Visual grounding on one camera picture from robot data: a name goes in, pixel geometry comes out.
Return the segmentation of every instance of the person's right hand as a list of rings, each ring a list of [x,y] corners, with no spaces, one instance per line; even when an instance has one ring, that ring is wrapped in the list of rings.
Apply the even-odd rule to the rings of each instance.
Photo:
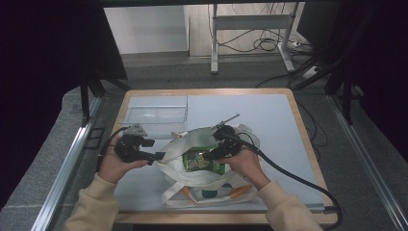
[[[247,177],[258,191],[270,182],[261,169],[258,155],[247,146],[243,146],[237,155],[218,161],[230,165],[231,169]]]

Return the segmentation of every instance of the hand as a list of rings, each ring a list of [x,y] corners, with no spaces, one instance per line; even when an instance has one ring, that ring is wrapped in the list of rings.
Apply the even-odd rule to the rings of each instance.
[[[243,146],[237,155],[218,161],[230,165],[231,169],[247,177],[257,190],[261,190],[270,182],[261,169],[258,155],[247,146]]]
[[[145,160],[132,163],[122,162],[115,153],[115,145],[119,139],[120,136],[115,136],[111,140],[98,172],[99,177],[113,184],[116,184],[129,170],[144,167],[148,164],[148,161]]]

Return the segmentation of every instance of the gray carpet floor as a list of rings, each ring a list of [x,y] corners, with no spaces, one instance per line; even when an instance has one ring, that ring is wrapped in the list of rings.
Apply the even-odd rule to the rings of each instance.
[[[211,75],[208,59],[189,60],[182,64],[126,65],[128,81],[123,83],[135,90],[149,89],[213,89],[255,88],[262,81],[286,73],[276,57],[221,58],[219,74]],[[284,88],[288,78],[272,78],[262,87]],[[294,95],[305,126],[314,137],[311,141],[319,159],[328,189],[339,200],[344,222],[336,230],[396,230],[381,198],[365,172],[356,151],[323,91],[326,79],[321,79]],[[94,128],[105,129],[103,140],[112,131],[125,91],[103,81],[107,91],[102,98]],[[79,89],[64,96],[63,109],[48,139],[35,161],[15,190],[0,215],[0,230],[29,230],[37,218],[42,203],[58,174],[64,157],[82,121]],[[365,145],[401,207],[408,211],[408,165],[384,135],[352,101],[353,128]],[[92,141],[84,148],[69,179],[62,200],[52,218],[49,230],[61,230],[69,217],[77,192],[92,180],[99,149],[92,149]],[[270,230],[267,225],[245,226],[158,226],[116,224],[114,230]]]

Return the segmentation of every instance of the green package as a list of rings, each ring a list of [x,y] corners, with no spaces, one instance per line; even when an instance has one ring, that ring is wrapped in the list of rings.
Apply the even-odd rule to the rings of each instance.
[[[203,153],[209,152],[216,146],[192,147],[183,154],[183,165],[187,172],[208,170],[213,173],[222,175],[225,173],[225,165],[217,161],[206,161]]]

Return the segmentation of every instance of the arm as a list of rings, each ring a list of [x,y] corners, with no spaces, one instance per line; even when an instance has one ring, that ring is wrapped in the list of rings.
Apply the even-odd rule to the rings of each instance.
[[[79,191],[71,217],[65,222],[64,230],[111,230],[119,205],[114,198],[117,182],[124,174],[137,167],[144,167],[147,161],[123,163],[116,156],[114,147],[119,137],[114,137],[95,174],[92,183]]]
[[[310,210],[295,195],[286,193],[277,181],[270,181],[259,164],[258,156],[243,147],[240,153],[220,160],[247,177],[268,207],[267,220],[275,231],[322,230]]]

